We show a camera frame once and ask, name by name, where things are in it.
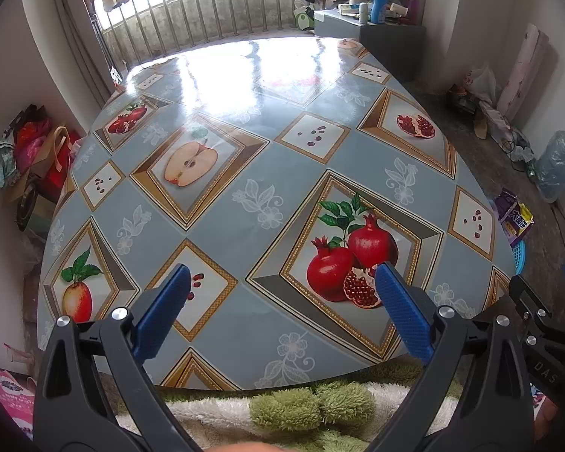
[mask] red bag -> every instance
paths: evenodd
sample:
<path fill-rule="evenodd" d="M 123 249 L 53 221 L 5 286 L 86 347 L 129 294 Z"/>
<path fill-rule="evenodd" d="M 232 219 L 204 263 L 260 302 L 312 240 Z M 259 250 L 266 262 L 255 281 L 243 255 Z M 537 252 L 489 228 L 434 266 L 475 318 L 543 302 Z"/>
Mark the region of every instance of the red bag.
<path fill-rule="evenodd" d="M 67 179 L 69 171 L 69 152 L 73 143 L 80 138 L 75 131 L 68 132 L 64 126 L 57 127 L 52 137 L 46 141 L 52 141 L 52 152 L 55 161 L 44 178 L 38 184 L 38 191 L 50 202 L 57 203 L 61 189 Z"/>

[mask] wall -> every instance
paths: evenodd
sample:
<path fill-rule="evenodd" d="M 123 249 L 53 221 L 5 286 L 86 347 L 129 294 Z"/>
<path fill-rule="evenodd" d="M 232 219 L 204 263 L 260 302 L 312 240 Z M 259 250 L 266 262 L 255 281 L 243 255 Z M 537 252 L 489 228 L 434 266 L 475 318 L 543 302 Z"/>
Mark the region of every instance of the wall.
<path fill-rule="evenodd" d="M 27 25 L 21 0 L 4 0 L 0 7 L 0 135 L 18 112 L 29 104 L 46 105 L 56 121 L 76 124 L 47 71 Z M 11 363 L 4 343 L 24 348 L 23 274 L 17 259 L 20 232 L 14 206 L 2 207 L 0 196 L 0 367 L 25 372 Z"/>
<path fill-rule="evenodd" d="M 502 46 L 514 0 L 426 0 L 427 48 L 421 79 L 433 90 L 462 81 Z"/>
<path fill-rule="evenodd" d="M 54 0 L 22 0 L 37 49 L 76 121 L 88 131 L 101 111 L 75 61 Z"/>
<path fill-rule="evenodd" d="M 550 37 L 550 49 L 513 124 L 523 130 L 534 153 L 540 155 L 552 134 L 565 130 L 565 1 L 515 0 L 494 66 L 500 83 L 510 74 L 529 22 Z M 561 203 L 565 210 L 565 194 Z"/>

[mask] plastic bottle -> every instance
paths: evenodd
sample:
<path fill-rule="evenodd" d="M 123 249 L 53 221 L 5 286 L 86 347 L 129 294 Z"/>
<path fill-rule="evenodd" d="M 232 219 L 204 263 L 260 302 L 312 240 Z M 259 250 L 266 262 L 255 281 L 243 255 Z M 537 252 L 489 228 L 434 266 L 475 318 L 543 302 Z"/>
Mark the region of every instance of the plastic bottle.
<path fill-rule="evenodd" d="M 536 161 L 536 186 L 545 202 L 553 203 L 565 186 L 565 131 L 557 131 Z"/>
<path fill-rule="evenodd" d="M 371 22 L 383 23 L 385 22 L 385 6 L 387 0 L 372 0 Z"/>

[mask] green leaf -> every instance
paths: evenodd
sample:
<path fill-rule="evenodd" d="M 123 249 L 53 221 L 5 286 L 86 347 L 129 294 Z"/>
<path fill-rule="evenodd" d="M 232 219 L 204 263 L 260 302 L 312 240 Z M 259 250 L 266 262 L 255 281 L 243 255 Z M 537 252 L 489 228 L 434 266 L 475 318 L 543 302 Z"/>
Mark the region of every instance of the green leaf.
<path fill-rule="evenodd" d="M 345 200 L 341 203 L 339 203 L 339 207 L 341 207 L 341 210 L 345 213 L 346 216 L 348 217 L 354 217 L 353 216 L 353 211 L 352 211 L 352 206 L 350 206 L 349 202 L 345 202 Z"/>
<path fill-rule="evenodd" d="M 339 226 L 339 224 L 337 223 L 337 218 L 332 217 L 331 215 L 324 214 L 321 215 L 318 219 L 320 219 L 324 224 L 328 226 Z"/>
<path fill-rule="evenodd" d="M 74 263 L 73 263 L 73 274 L 79 275 L 80 270 L 84 268 L 86 262 L 88 261 L 88 257 L 90 256 L 90 247 L 86 251 L 84 251 L 80 256 L 78 256 Z"/>
<path fill-rule="evenodd" d="M 99 273 L 102 273 L 102 271 L 96 265 L 85 265 L 84 267 L 82 267 L 78 275 L 78 281 L 81 282 L 82 280 L 88 278 L 89 276 L 98 275 Z"/>
<path fill-rule="evenodd" d="M 360 229 L 362 227 L 362 224 L 352 224 L 350 227 L 348 227 L 348 234 L 353 233 L 356 229 Z"/>
<path fill-rule="evenodd" d="M 67 267 L 61 270 L 61 277 L 65 282 L 71 282 L 71 280 L 73 280 L 73 267 Z"/>
<path fill-rule="evenodd" d="M 321 206 L 323 206 L 327 211 L 332 212 L 335 215 L 339 215 L 339 206 L 336 202 L 329 202 L 328 200 L 323 200 L 322 202 L 318 202 Z"/>
<path fill-rule="evenodd" d="M 342 230 L 346 230 L 348 228 L 348 226 L 350 225 L 350 219 L 345 217 L 345 216 L 341 216 L 337 218 L 337 226 L 339 226 Z"/>
<path fill-rule="evenodd" d="M 360 196 L 358 195 L 358 192 L 356 192 L 354 194 L 354 197 L 352 198 L 352 207 L 354 208 L 354 211 L 358 211 L 358 209 L 360 208 Z"/>

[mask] green fuzzy rug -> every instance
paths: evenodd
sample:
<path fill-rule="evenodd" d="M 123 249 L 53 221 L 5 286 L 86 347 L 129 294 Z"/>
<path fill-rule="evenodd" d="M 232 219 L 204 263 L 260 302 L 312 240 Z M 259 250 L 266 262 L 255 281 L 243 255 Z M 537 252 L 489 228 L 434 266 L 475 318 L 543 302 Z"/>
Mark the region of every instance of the green fuzzy rug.
<path fill-rule="evenodd" d="M 301 452 L 362 452 L 398 409 L 422 368 L 400 358 L 345 376 L 281 390 L 198 391 L 156 386 L 202 447 L 260 441 Z M 112 384 L 122 427 L 138 433 Z M 462 392 L 453 382 L 429 432 L 449 422 Z"/>

